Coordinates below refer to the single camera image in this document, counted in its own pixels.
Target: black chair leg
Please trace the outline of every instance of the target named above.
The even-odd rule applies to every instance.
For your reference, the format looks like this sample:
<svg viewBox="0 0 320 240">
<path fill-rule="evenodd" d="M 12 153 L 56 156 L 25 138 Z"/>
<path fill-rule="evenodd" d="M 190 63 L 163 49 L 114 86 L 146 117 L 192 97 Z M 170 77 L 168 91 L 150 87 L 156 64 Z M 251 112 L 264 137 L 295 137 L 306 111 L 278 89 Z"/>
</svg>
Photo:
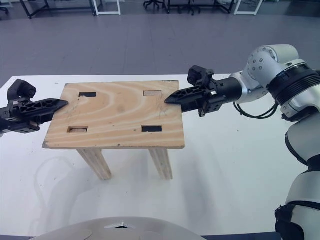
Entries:
<svg viewBox="0 0 320 240">
<path fill-rule="evenodd" d="M 166 5 L 165 5 L 164 2 L 158 1 L 158 0 L 145 1 L 145 2 L 143 3 L 143 6 L 144 6 L 145 9 L 147 9 L 148 6 L 151 5 L 151 4 L 153 4 L 153 8 L 155 8 L 155 7 L 157 6 L 157 9 L 158 9 L 158 10 L 160 9 L 160 5 L 159 5 L 159 4 L 162 4 L 162 8 L 165 8 L 165 7 L 166 7 Z"/>
</svg>

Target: table leg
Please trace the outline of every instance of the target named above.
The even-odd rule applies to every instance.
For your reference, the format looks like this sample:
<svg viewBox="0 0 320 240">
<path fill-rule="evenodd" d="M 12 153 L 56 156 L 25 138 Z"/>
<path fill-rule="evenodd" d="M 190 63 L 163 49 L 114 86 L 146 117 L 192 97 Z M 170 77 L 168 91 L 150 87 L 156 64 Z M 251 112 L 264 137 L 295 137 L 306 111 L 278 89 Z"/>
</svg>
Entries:
<svg viewBox="0 0 320 240">
<path fill-rule="evenodd" d="M 99 148 L 81 148 L 77 149 L 81 157 L 92 168 L 99 179 L 105 180 L 111 178 L 111 171 L 106 163 L 102 150 Z"/>
<path fill-rule="evenodd" d="M 154 165 L 158 170 L 160 177 L 165 180 L 173 179 L 171 165 L 169 161 L 168 149 L 150 148 L 149 152 L 151 154 Z"/>
</svg>

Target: wooden tabletop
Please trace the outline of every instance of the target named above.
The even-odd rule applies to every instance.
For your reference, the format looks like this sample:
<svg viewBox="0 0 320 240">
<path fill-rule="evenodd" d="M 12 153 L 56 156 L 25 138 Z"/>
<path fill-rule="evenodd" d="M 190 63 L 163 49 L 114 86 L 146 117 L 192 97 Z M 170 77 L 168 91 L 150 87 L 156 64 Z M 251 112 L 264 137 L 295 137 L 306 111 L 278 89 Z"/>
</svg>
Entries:
<svg viewBox="0 0 320 240">
<path fill-rule="evenodd" d="M 57 111 L 45 137 L 49 149 L 182 149 L 180 105 L 165 104 L 177 80 L 66 84 L 69 102 Z"/>
</svg>

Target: office chair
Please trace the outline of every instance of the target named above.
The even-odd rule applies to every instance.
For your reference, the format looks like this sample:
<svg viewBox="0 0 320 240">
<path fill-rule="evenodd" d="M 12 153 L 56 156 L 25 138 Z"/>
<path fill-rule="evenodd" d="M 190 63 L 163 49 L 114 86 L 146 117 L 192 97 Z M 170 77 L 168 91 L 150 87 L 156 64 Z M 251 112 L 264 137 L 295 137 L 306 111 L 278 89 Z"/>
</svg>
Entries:
<svg viewBox="0 0 320 240">
<path fill-rule="evenodd" d="M 5 14 L 8 14 L 8 13 L 9 13 L 9 11 L 8 11 L 8 9 L 7 9 L 6 7 L 1 6 L 1 1 L 0 1 L 0 11 L 4 11 Z"/>
<path fill-rule="evenodd" d="M 151 5 L 151 4 L 153 4 L 153 7 L 157 6 L 158 10 L 159 10 L 159 8 L 160 8 L 159 4 L 162 5 L 162 8 L 166 8 L 165 1 L 164 1 L 164 0 L 163 0 L 163 1 L 158 1 L 158 0 L 145 1 L 145 2 L 143 3 L 143 6 L 144 6 L 145 9 L 147 9 L 148 6 Z"/>
<path fill-rule="evenodd" d="M 178 6 L 178 13 L 181 14 L 183 9 L 188 10 L 188 14 L 191 12 L 191 15 L 195 15 L 194 9 L 198 10 L 198 13 L 201 13 L 201 8 L 197 6 L 196 4 L 192 5 L 191 1 L 195 2 L 195 0 L 188 0 L 188 4 L 184 5 L 182 9 L 180 9 L 180 6 Z"/>
</svg>

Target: gray floor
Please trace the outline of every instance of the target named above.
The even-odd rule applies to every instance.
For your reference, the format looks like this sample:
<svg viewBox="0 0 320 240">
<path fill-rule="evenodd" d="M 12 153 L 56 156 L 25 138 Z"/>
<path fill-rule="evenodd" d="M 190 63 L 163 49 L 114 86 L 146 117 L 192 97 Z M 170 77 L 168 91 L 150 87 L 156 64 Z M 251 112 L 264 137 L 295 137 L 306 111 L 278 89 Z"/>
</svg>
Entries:
<svg viewBox="0 0 320 240">
<path fill-rule="evenodd" d="M 263 14 L 264 6 L 257 16 L 191 16 L 145 14 L 140 3 L 124 3 L 122 16 L 69 11 L 13 19 L 19 7 L 11 17 L 0 12 L 0 86 L 16 75 L 187 74 L 192 65 L 231 73 L 256 47 L 283 43 L 320 69 L 320 18 Z"/>
</svg>

